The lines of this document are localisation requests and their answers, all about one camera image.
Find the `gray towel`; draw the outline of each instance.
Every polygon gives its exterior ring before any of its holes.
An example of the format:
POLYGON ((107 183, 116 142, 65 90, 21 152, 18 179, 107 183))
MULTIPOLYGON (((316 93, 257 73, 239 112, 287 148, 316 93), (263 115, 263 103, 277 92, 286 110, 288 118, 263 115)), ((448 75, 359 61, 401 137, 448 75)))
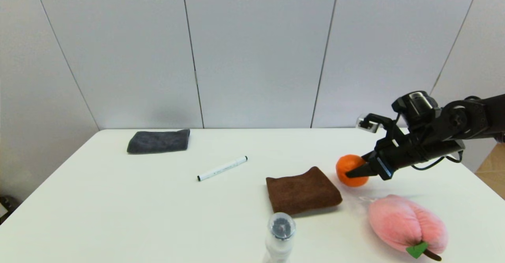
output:
POLYGON ((128 153, 184 151, 188 148, 189 129, 176 132, 137 132, 128 144, 128 153))

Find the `plastic bottle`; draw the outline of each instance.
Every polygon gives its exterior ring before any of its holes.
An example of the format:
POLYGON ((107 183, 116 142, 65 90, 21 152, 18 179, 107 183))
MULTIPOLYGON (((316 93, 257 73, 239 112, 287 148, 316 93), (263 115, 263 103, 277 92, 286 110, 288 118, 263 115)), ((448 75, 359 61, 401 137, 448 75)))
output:
POLYGON ((289 263, 296 225, 287 213, 274 213, 268 221, 263 263, 289 263))

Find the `orange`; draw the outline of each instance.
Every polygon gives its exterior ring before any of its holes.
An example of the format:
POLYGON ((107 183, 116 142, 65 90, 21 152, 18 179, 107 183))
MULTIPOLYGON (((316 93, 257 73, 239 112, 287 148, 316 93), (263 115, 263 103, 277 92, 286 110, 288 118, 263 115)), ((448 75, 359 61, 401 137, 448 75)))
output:
POLYGON ((363 164, 366 164, 366 161, 359 155, 345 155, 341 157, 336 165, 339 180, 350 187, 364 185, 368 181, 368 176, 356 178, 349 178, 346 176, 346 172, 362 166, 363 164))

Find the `white marker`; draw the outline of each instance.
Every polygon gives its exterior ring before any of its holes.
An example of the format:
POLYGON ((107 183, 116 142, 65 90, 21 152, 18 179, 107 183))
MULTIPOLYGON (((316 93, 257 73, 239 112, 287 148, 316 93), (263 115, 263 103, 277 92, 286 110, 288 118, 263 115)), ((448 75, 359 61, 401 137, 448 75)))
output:
POLYGON ((202 180, 205 180, 205 179, 207 179, 209 177, 213 177, 214 175, 218 175, 218 174, 220 174, 222 172, 225 172, 225 171, 229 170, 230 168, 234 168, 235 166, 238 166, 239 164, 243 164, 246 161, 247 161, 247 156, 235 159, 234 161, 231 161, 231 162, 229 162, 227 164, 223 164, 222 166, 216 168, 215 170, 212 170, 212 171, 209 171, 207 173, 198 175, 197 176, 198 181, 202 181, 202 180))

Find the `plush toy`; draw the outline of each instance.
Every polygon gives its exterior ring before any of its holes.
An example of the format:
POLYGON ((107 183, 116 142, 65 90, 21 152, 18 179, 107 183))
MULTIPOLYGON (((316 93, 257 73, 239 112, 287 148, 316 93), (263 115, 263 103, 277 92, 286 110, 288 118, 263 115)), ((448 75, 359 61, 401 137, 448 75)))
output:
POLYGON ((447 247, 447 229, 438 216, 410 200, 389 195, 370 205, 373 230, 389 246, 419 258, 422 254, 436 261, 447 247))
POLYGON ((345 155, 341 157, 336 165, 337 176, 339 177, 340 182, 350 187, 358 187, 366 184, 368 176, 355 178, 349 178, 346 176, 346 172, 362 166, 363 164, 366 164, 366 161, 359 155, 345 155))

